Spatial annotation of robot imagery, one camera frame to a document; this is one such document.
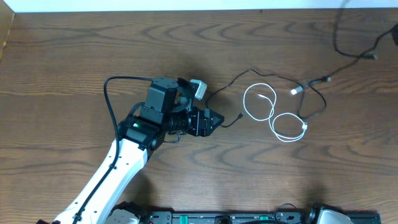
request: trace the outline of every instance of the white wall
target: white wall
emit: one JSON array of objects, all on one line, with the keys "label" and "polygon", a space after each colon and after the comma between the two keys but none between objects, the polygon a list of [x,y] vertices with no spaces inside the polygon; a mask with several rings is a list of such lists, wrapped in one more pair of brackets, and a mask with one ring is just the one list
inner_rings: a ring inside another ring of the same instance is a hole
[{"label": "white wall", "polygon": [[[4,0],[14,12],[339,8],[341,0]],[[398,0],[352,0],[347,7],[398,7]]]}]

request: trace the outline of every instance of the brown wooden surface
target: brown wooden surface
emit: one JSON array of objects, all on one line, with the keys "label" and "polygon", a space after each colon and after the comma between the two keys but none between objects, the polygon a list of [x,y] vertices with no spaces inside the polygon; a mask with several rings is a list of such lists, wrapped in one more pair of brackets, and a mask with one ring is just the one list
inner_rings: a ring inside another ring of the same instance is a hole
[{"label": "brown wooden surface", "polygon": [[[348,62],[333,51],[335,10],[96,12],[18,14],[0,64],[0,223],[52,220],[79,194],[114,139],[103,98],[111,75],[201,79],[209,93],[254,67],[300,80]],[[398,21],[398,9],[345,12],[339,40],[358,52]],[[398,214],[398,48],[381,41],[378,61],[319,89],[328,108],[304,139],[282,143],[267,122],[245,116],[212,136],[163,144],[121,200],[175,210],[272,210],[325,202]],[[254,74],[211,102],[226,123],[242,111],[243,91],[268,81],[277,111],[293,111],[291,83]],[[145,100],[148,83],[114,81],[117,119]],[[320,106],[310,95],[305,111]],[[255,115],[264,100],[249,95]],[[286,118],[279,130],[299,131]]]}]

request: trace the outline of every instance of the white cable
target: white cable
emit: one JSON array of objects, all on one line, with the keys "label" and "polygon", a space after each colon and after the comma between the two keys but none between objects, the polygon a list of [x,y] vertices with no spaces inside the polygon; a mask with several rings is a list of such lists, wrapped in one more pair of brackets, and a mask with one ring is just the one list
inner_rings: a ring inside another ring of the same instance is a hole
[{"label": "white cable", "polygon": [[[257,94],[257,95],[260,96],[261,98],[267,99],[267,100],[269,101],[269,103],[271,104],[271,110],[270,110],[270,112],[269,112],[269,116],[268,116],[268,118],[264,118],[264,119],[255,118],[251,113],[249,113],[248,109],[246,109],[246,104],[245,104],[246,93],[248,92],[248,90],[251,89],[252,87],[258,86],[258,85],[265,85],[265,86],[267,86],[268,88],[270,88],[270,89],[272,90],[272,92],[274,93],[274,97],[275,97],[274,102],[272,102],[270,98],[268,98],[268,97],[266,97],[266,96],[264,96],[264,95],[262,95],[262,94]],[[268,85],[268,84],[266,84],[266,83],[256,83],[256,84],[253,84],[253,85],[249,86],[249,88],[247,88],[246,91],[245,91],[244,94],[243,94],[243,108],[244,108],[244,110],[246,111],[246,113],[247,113],[251,118],[255,119],[256,121],[266,121],[266,120],[268,120],[269,127],[271,128],[271,131],[276,135],[276,137],[277,137],[279,140],[281,140],[282,142],[294,142],[294,141],[298,141],[298,140],[300,140],[301,138],[303,138],[303,137],[304,137],[304,134],[305,134],[305,131],[307,130],[308,126],[307,126],[307,123],[304,122],[302,119],[300,119],[296,114],[292,114],[292,113],[282,113],[282,114],[276,116],[276,117],[274,118],[274,120],[272,121],[272,123],[271,123],[271,118],[273,117],[274,112],[275,112],[275,104],[276,104],[276,92],[275,92],[275,90],[274,90],[270,85]],[[296,136],[296,137],[287,137],[287,136],[283,136],[283,135],[281,135],[281,134],[278,134],[278,133],[275,131],[274,123],[275,123],[275,120],[276,120],[278,117],[283,116],[283,115],[292,115],[292,116],[296,117],[299,121],[301,121],[301,123],[303,124],[303,125],[302,125],[303,132],[302,132],[300,135]]]}]

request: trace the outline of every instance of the green component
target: green component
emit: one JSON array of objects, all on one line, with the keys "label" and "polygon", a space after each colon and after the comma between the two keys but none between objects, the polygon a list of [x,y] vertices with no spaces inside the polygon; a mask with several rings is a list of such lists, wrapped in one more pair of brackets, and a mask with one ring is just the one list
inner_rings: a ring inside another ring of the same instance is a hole
[{"label": "green component", "polygon": [[180,224],[189,224],[188,223],[188,215],[180,215]]}]

